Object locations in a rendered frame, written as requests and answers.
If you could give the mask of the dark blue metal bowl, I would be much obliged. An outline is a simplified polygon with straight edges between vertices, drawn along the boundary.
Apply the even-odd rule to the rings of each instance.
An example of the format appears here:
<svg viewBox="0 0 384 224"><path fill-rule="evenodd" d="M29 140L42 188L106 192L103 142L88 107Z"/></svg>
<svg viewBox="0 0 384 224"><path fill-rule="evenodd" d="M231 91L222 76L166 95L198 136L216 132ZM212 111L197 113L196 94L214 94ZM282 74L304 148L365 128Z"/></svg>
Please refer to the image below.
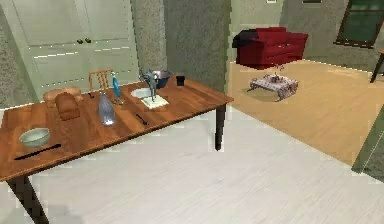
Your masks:
<svg viewBox="0 0 384 224"><path fill-rule="evenodd" d="M150 70L149 75L154 80L155 87L161 89L167 85L167 82L173 73L168 70Z"/></svg>

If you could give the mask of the white round plate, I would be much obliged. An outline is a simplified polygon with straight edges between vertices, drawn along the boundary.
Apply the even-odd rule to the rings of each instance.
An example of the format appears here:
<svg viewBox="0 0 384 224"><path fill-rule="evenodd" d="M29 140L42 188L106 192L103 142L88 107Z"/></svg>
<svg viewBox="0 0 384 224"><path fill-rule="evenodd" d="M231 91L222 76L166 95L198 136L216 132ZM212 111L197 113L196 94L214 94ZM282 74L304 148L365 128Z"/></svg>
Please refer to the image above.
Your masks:
<svg viewBox="0 0 384 224"><path fill-rule="evenodd" d="M136 98L152 97L152 90L150 88L138 88L131 92L131 95Z"/></svg>

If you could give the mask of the dark wooden side table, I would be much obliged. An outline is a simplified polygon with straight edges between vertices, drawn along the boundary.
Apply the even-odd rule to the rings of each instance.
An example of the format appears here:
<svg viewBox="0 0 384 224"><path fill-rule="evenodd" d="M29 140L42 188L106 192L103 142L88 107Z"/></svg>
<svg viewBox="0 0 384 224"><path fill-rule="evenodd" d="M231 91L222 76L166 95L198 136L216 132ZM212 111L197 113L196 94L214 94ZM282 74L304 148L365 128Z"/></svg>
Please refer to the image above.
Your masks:
<svg viewBox="0 0 384 224"><path fill-rule="evenodd" d="M379 56L379 59L378 59L376 66L375 66L375 69L371 75L370 83L375 82L376 77L379 74L379 70L380 70L381 66L384 64L384 50L380 50L379 53L380 53L380 56Z"/></svg>

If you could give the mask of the brown wooden dining table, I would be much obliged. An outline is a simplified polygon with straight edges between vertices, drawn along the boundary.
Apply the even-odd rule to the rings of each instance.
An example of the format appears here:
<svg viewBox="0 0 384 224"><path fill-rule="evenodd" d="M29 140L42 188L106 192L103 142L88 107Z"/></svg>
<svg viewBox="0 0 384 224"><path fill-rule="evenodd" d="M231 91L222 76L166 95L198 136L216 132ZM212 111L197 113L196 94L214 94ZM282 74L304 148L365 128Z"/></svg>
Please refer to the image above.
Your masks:
<svg viewBox="0 0 384 224"><path fill-rule="evenodd" d="M187 79L178 86L170 78L165 88L158 91L168 104L155 109L146 107L131 95L144 87L143 82L123 85L125 102L114 107L115 123L102 124L98 115L99 95L85 94L79 104L80 116L63 121L55 108L44 103L8 109L0 126L0 182L7 182L35 224L49 224L48 218L28 177L37 172L78 159L110 146L170 126L180 121L214 110L216 112L215 148L221 148L226 105L233 99L201 83ZM143 125L135 114L148 125ZM22 133L32 128L48 128L50 140L46 147L61 144L60 148L38 155L14 160L31 153L19 141Z"/></svg>

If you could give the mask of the grey glass vase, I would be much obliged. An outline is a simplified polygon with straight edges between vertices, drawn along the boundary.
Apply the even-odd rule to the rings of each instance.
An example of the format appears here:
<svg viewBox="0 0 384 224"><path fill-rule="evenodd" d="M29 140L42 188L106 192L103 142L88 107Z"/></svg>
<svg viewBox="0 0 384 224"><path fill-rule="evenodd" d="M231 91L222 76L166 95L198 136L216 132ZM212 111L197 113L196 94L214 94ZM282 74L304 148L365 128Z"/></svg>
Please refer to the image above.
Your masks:
<svg viewBox="0 0 384 224"><path fill-rule="evenodd" d="M105 92L102 92L100 94L98 103L98 114L103 125L110 126L114 124L115 111L113 105L108 100Z"/></svg>

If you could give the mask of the light brown bread loaf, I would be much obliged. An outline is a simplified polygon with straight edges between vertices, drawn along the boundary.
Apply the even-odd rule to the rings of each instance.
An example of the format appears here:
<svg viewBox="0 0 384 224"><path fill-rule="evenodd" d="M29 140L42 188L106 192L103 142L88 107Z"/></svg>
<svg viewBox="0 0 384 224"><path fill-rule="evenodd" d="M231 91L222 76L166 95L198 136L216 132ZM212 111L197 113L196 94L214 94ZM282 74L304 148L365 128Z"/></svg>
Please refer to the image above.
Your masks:
<svg viewBox="0 0 384 224"><path fill-rule="evenodd" d="M72 94L77 102L80 102L83 100L80 88L77 86L71 86L71 87L53 89L53 90L45 92L43 94L43 99L44 99L46 106L48 108L54 107L55 106L55 98L59 94L64 93L64 92Z"/></svg>

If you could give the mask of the wooden slatted chair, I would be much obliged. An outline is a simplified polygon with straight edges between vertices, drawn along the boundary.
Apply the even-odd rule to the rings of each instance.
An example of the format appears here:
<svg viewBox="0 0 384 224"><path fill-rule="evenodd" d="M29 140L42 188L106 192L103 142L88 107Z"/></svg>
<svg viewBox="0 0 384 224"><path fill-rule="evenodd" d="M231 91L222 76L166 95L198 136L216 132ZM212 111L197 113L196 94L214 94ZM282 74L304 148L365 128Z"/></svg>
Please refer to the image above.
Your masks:
<svg viewBox="0 0 384 224"><path fill-rule="evenodd" d="M91 92L94 91L93 79L98 81L99 89L106 90L109 88L109 76L114 74L114 70L109 69L101 69L97 71L91 71L88 73L89 80L89 89Z"/></svg>

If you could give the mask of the white double cupboard door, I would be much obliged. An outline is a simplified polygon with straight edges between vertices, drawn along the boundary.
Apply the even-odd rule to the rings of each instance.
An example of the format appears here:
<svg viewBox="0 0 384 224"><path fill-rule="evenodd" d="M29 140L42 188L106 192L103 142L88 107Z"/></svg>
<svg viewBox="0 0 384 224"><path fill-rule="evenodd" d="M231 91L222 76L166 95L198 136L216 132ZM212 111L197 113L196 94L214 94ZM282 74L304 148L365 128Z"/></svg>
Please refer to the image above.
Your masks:
<svg viewBox="0 0 384 224"><path fill-rule="evenodd" d="M0 0L37 98L55 88L91 84L112 69L121 85L138 80L130 0Z"/></svg>

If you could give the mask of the red sofa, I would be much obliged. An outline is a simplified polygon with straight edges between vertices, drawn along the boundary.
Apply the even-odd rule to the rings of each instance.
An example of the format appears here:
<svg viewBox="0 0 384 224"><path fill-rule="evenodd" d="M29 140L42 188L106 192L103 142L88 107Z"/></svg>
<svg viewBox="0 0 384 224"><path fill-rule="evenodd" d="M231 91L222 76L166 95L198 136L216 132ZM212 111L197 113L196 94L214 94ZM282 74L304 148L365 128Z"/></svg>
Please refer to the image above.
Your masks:
<svg viewBox="0 0 384 224"><path fill-rule="evenodd" d="M242 30L232 41L236 63L266 69L301 60L308 34L288 32L285 27Z"/></svg>

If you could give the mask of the grey statue on white base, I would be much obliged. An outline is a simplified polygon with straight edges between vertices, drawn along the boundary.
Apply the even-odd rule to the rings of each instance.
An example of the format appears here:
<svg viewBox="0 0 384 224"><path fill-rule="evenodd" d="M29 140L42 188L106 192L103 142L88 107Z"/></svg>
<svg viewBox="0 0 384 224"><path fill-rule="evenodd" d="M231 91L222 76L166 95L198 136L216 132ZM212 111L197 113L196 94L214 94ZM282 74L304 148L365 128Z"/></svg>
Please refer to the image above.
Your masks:
<svg viewBox="0 0 384 224"><path fill-rule="evenodd" d="M168 102L163 97L157 94L158 89L155 87L154 80L150 77L149 71L141 74L139 78L148 84L149 88L152 90L153 96L143 98L142 103L149 109L155 109L161 106L165 106L168 104Z"/></svg>

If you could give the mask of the patterned low coffee table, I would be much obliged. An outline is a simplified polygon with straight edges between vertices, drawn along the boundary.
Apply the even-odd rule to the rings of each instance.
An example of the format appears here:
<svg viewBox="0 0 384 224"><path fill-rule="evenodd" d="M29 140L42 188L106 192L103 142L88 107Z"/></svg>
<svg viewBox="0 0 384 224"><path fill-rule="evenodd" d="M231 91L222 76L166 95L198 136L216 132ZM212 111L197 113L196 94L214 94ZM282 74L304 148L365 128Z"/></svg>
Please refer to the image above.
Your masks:
<svg viewBox="0 0 384 224"><path fill-rule="evenodd" d="M248 91L262 88L267 91L276 92L277 102L294 95L298 89L299 82L277 74L267 74L262 78L253 78L250 81Z"/></svg>

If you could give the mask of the long black utensil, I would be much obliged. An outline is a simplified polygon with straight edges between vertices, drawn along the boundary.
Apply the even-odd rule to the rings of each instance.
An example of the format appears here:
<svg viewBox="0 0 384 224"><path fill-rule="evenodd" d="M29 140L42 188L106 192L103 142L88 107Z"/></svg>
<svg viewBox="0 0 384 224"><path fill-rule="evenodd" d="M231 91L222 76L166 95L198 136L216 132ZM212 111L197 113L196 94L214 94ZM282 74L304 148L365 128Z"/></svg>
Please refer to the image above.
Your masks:
<svg viewBox="0 0 384 224"><path fill-rule="evenodd" d="M26 159L26 158L38 155L38 154L40 154L42 152L45 152L45 151L49 151L49 150L52 150L52 149L60 148L61 146L62 146L61 144L55 144L53 146L46 147L44 149L40 149L40 150L31 152L31 153L28 153L28 154L25 154L25 155L22 155L22 156L18 156L16 158L14 158L14 160L23 160L23 159Z"/></svg>

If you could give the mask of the pale green ceramic bowl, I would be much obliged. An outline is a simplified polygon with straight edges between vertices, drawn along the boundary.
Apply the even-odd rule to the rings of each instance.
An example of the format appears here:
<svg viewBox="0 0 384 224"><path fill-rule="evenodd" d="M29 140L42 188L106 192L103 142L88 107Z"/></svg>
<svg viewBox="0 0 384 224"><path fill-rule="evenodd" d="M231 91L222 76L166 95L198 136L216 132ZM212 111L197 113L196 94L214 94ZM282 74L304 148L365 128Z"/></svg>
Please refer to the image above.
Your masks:
<svg viewBox="0 0 384 224"><path fill-rule="evenodd" d="M20 135L19 141L29 148L38 148L49 142L50 131L48 128L33 128Z"/></svg>

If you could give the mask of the dark framed window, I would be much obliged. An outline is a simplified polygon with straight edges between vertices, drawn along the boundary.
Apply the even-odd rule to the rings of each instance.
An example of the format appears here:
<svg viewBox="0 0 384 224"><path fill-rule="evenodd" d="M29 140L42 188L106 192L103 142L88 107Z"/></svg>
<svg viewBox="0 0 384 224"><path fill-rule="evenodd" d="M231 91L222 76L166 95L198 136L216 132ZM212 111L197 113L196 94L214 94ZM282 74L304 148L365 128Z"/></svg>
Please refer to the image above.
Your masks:
<svg viewBox="0 0 384 224"><path fill-rule="evenodd" d="M372 49L384 23L384 0L349 0L336 45Z"/></svg>

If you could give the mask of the blue glass bottle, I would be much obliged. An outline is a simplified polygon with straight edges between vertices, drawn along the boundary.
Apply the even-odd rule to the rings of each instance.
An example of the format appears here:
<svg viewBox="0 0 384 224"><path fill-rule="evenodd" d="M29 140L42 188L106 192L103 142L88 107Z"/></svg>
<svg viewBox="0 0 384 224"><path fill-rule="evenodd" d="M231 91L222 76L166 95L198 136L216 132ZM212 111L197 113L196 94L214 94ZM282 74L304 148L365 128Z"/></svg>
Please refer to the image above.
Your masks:
<svg viewBox="0 0 384 224"><path fill-rule="evenodd" d="M119 87L119 83L117 81L116 72L112 72L112 83L113 83L114 93L116 95L115 102L119 105L122 105L124 101L121 99L121 90Z"/></svg>

